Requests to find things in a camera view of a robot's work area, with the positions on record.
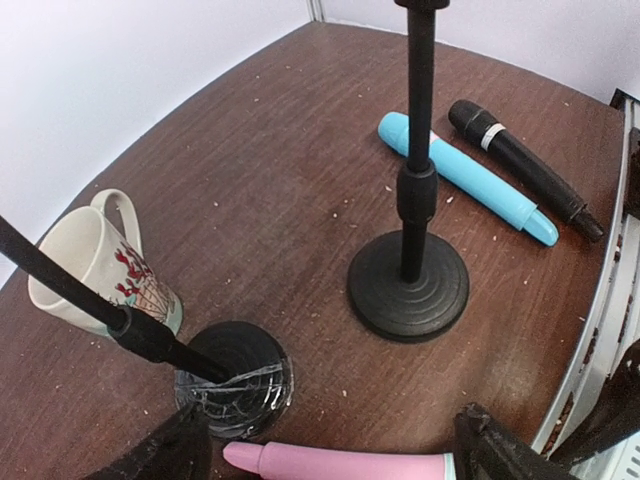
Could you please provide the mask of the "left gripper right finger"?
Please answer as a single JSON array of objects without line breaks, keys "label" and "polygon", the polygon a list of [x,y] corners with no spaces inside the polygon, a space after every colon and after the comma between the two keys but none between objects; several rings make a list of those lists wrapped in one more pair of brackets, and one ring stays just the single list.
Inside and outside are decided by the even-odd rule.
[{"label": "left gripper right finger", "polygon": [[453,424],[457,479],[575,479],[520,441],[480,404],[465,405]]}]

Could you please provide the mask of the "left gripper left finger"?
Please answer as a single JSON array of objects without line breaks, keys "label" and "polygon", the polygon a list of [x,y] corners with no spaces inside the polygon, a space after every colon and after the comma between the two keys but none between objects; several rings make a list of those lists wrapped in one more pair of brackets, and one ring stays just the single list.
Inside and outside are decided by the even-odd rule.
[{"label": "left gripper left finger", "polygon": [[188,405],[85,479],[209,479],[211,464],[208,422],[198,407]]}]

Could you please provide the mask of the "pink toy microphone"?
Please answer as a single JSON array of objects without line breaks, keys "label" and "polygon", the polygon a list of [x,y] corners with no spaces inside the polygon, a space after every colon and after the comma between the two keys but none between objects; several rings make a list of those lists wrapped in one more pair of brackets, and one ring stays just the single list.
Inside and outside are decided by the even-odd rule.
[{"label": "pink toy microphone", "polygon": [[263,479],[454,479],[451,453],[435,455],[346,452],[269,442],[231,442],[223,458]]}]

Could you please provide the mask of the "black microphone stand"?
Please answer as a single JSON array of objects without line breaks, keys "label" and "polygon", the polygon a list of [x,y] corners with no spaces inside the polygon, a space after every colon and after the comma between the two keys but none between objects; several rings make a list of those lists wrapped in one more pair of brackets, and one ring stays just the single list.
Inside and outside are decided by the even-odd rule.
[{"label": "black microphone stand", "polygon": [[397,176],[402,227],[355,255],[347,292],[362,324],[398,343],[436,338],[461,317],[470,293],[467,267],[443,238],[428,231],[436,212],[438,174],[429,157],[436,13],[446,1],[403,1],[408,26],[408,147]]},{"label": "black microphone stand", "polygon": [[1,223],[1,252],[20,269],[107,328],[122,348],[176,370],[176,403],[200,413],[219,439],[259,435],[290,406],[291,361],[266,330],[246,321],[208,326],[188,344],[149,314],[114,305],[41,252],[8,221]]}]

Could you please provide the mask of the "white ceramic mug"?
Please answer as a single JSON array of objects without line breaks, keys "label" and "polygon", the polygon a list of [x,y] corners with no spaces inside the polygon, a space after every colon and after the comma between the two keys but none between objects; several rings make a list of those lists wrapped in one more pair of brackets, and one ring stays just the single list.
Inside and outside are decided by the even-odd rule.
[{"label": "white ceramic mug", "polygon": [[136,210],[124,192],[97,193],[88,206],[59,220],[39,249],[104,299],[142,310],[174,334],[179,331],[182,303],[144,259]]}]

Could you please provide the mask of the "blue toy microphone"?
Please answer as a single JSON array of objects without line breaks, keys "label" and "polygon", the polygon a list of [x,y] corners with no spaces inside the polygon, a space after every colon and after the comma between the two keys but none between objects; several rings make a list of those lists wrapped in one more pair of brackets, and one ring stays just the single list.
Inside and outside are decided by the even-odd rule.
[{"label": "blue toy microphone", "polygon": [[[409,156],[409,117],[389,112],[378,125],[379,137],[400,155]],[[537,205],[474,159],[430,132],[429,157],[435,171],[518,231],[526,231],[545,246],[559,239],[553,222]]]}]

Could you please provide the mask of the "black toy microphone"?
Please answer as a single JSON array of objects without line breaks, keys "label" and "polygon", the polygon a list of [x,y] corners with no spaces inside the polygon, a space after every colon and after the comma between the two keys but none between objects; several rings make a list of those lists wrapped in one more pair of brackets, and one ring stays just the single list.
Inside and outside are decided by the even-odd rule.
[{"label": "black toy microphone", "polygon": [[602,225],[575,189],[488,110],[470,100],[460,99],[450,107],[448,119],[469,143],[486,151],[565,224],[593,243],[603,238]]}]

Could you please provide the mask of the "front aluminium rail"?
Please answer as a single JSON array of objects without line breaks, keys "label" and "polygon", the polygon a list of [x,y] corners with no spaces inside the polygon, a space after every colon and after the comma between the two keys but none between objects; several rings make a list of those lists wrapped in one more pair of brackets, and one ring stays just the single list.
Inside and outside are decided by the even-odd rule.
[{"label": "front aluminium rail", "polygon": [[622,158],[604,261],[582,334],[532,447],[579,479],[639,476],[639,101],[617,91]]}]

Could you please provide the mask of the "left aluminium frame post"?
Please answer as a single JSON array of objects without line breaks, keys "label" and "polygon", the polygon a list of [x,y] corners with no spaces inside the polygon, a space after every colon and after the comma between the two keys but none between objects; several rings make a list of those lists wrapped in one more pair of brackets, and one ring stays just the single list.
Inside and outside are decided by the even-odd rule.
[{"label": "left aluminium frame post", "polygon": [[325,13],[322,0],[306,0],[305,1],[310,19],[314,22],[324,22]]}]

